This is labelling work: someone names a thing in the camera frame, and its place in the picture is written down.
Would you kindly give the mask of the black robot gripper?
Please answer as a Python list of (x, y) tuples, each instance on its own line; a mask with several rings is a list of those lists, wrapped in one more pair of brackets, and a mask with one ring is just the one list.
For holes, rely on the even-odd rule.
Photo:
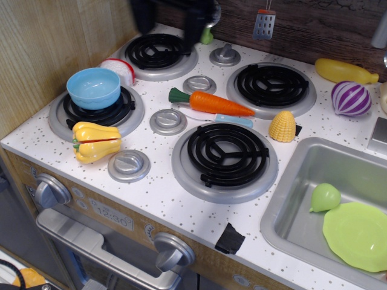
[(184, 20), (182, 53), (191, 53), (192, 47), (200, 41), (206, 25), (213, 20), (215, 1), (130, 1), (135, 23), (141, 34), (148, 34), (154, 27), (157, 9), (170, 7), (186, 13)]

